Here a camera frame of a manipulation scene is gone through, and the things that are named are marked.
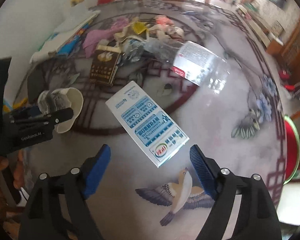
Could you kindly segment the floral paper cup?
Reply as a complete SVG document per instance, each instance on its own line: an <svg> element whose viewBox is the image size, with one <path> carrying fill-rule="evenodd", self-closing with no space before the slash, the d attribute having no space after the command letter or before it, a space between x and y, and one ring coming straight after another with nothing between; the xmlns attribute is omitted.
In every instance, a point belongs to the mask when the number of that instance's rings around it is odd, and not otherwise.
<svg viewBox="0 0 300 240"><path fill-rule="evenodd" d="M73 126L76 118L80 115L83 108L83 95L73 87L58 88L53 91L45 90L38 97L37 104L43 115L52 114L67 108L72 109L71 118L63 114L58 117L55 124L55 131L59 134L68 132Z"/></svg>

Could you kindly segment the white blue milk carton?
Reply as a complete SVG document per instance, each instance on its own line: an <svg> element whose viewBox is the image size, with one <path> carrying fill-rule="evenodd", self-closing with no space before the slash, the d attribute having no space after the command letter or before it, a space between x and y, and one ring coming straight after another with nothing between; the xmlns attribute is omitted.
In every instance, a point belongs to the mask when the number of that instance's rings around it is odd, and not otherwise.
<svg viewBox="0 0 300 240"><path fill-rule="evenodd" d="M189 141L177 123L134 81L108 99L106 106L156 167Z"/></svg>

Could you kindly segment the pink plastic bag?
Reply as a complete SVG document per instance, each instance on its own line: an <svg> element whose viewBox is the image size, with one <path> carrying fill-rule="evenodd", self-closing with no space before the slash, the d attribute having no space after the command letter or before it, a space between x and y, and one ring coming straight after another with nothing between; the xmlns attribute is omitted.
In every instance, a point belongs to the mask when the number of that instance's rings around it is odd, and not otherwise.
<svg viewBox="0 0 300 240"><path fill-rule="evenodd" d="M115 22L111 25L110 28L106 30L95 29L87 33L85 41L83 42L83 49L85 52L85 57L89 58L93 55L97 44L101 40L109 40L114 36L115 33L119 33L122 31L124 27L129 24L129 19L126 17L119 17L115 20Z"/></svg>

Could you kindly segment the blue children book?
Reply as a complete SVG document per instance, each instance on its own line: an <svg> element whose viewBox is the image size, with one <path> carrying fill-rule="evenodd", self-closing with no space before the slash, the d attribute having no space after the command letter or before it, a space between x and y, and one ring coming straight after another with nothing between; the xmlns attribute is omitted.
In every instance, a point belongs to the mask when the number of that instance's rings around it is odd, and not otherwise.
<svg viewBox="0 0 300 240"><path fill-rule="evenodd" d="M79 29L79 31L77 31L75 33L75 35L73 37L71 37L66 43L65 45L63 45L59 51L56 53L57 56L61 56L61 57L68 57L72 51L74 50L74 48L77 46L77 44L79 43L79 41L81 40L81 36L83 35L83 33L88 29L90 23L88 22L87 24L85 24L81 29Z"/></svg>

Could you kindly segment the red bin with green rim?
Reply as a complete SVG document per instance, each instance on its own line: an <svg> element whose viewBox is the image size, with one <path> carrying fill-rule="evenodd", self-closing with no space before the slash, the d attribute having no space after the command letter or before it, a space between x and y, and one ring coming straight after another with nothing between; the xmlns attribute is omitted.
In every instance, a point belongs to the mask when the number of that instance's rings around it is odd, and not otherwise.
<svg viewBox="0 0 300 240"><path fill-rule="evenodd" d="M286 129L286 142L287 142L287 160L286 160L286 185L295 176L300 164L300 135L293 122L293 120L285 115L284 116L285 129Z"/></svg>

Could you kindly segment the brown cigarette box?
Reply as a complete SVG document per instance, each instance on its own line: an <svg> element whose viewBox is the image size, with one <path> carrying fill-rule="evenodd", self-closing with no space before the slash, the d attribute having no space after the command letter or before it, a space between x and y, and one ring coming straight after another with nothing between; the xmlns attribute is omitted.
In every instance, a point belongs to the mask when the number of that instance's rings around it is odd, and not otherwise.
<svg viewBox="0 0 300 240"><path fill-rule="evenodd" d="M119 47L97 46L90 68L89 81L102 86L112 86L121 61Z"/></svg>

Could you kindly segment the clear plastic bottle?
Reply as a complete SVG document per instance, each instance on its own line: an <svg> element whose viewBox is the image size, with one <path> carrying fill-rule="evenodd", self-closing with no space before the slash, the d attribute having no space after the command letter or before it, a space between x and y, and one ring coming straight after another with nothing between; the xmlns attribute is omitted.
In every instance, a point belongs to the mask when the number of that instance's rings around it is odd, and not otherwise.
<svg viewBox="0 0 300 240"><path fill-rule="evenodd" d="M204 46L192 41L181 43L149 38L143 47L158 61L168 65L175 74L197 86L206 86L215 94L225 87L230 66Z"/></svg>

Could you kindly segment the yellow snack package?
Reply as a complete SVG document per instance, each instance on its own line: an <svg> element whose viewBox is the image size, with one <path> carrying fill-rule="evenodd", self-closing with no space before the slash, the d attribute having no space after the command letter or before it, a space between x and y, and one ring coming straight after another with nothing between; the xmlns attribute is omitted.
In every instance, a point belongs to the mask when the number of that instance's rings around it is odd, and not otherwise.
<svg viewBox="0 0 300 240"><path fill-rule="evenodd" d="M132 23L131 28L136 35L147 33L148 29L143 22L135 21Z"/></svg>

